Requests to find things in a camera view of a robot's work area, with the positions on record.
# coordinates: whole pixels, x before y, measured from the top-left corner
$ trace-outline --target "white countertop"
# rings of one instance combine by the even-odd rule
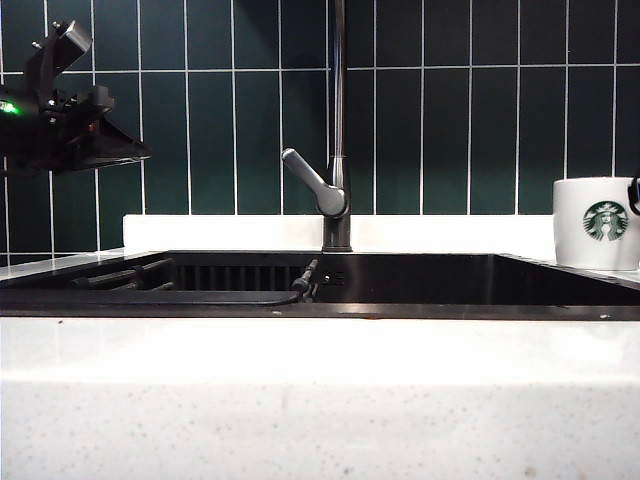
[[[640,323],[4,319],[2,478],[640,478]]]

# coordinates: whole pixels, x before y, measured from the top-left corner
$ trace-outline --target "green led light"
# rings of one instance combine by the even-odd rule
[[[20,114],[20,110],[18,110],[13,103],[5,102],[4,100],[0,100],[0,112],[12,113],[14,115]]]

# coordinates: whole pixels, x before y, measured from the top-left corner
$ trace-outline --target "sink basin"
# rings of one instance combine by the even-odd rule
[[[294,281],[305,272],[307,288],[301,291]],[[0,313],[52,312],[634,319],[640,318],[640,285],[505,255],[183,251],[109,259],[0,283]]]
[[[640,305],[640,285],[503,255],[325,255],[315,300],[450,305]]]

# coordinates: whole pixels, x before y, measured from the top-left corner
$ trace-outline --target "coffee mug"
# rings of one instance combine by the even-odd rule
[[[591,177],[553,184],[553,233],[560,265],[636,270],[640,216],[629,208],[631,178]]]

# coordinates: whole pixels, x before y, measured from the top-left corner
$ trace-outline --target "tile wall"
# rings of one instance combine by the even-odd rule
[[[0,182],[1,264],[121,246],[127,213],[306,214],[329,150],[328,0],[0,0],[2,80],[75,18],[59,86],[111,88],[154,156]],[[356,214],[548,214],[558,178],[640,166],[637,0],[347,0]]]

